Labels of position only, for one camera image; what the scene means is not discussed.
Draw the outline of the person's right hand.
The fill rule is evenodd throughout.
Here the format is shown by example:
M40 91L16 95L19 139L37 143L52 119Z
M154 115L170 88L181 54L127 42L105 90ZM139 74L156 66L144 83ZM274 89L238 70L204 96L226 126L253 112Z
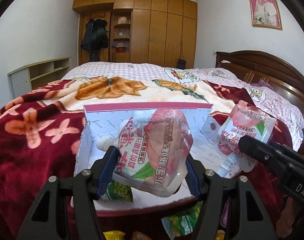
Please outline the person's right hand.
M304 207L288 197L276 223L278 239L304 239Z

